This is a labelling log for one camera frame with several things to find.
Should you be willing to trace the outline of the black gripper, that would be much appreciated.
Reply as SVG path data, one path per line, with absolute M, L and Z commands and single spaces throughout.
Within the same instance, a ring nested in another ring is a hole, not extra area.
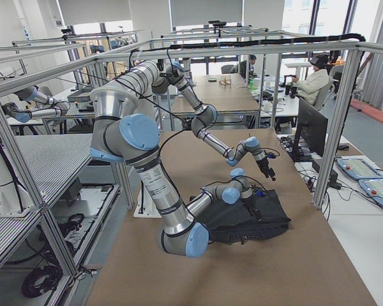
M 262 221 L 262 214 L 260 213 L 260 210 L 256 207 L 256 194 L 251 194 L 247 198 L 243 198 L 243 206 L 247 209 L 249 212 L 253 212 L 253 215 L 255 216 L 256 220 L 258 222 Z
M 275 181 L 276 178 L 275 178 L 275 172 L 273 171 L 272 168 L 269 167 L 269 162 L 267 159 L 261 159 L 261 160 L 258 160 L 257 161 L 257 165 L 260 169 L 260 171 L 264 174 L 264 175 L 269 175 L 270 178 L 272 179 L 272 181 Z

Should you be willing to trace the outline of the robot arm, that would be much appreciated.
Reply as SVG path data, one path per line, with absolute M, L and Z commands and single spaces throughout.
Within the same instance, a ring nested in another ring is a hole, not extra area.
M 203 255 L 210 232 L 197 216 L 214 201 L 251 202 L 253 189 L 244 171 L 236 169 L 230 182 L 207 186 L 185 204 L 162 168 L 159 129 L 152 118 L 136 113 L 139 101 L 133 93 L 104 86 L 93 90 L 91 99 L 96 111 L 91 157 L 134 167 L 163 220 L 156 239 L 163 252 L 189 258 Z
M 149 99 L 146 97 L 147 91 L 161 94 L 173 85 L 195 111 L 195 117 L 191 121 L 191 130 L 197 138 L 221 154 L 231 166 L 235 166 L 247 152 L 250 152 L 265 177 L 275 179 L 275 173 L 269 166 L 267 154 L 261 148 L 256 137 L 244 140 L 236 149 L 231 149 L 207 132 L 209 125 L 217 118 L 216 110 L 212 105 L 201 102 L 178 66 L 174 64 L 162 66 L 159 62 L 147 60 L 113 79 L 109 85 L 118 92 L 119 101 L 125 103 L 133 101 L 136 105 L 141 99 L 146 101 Z

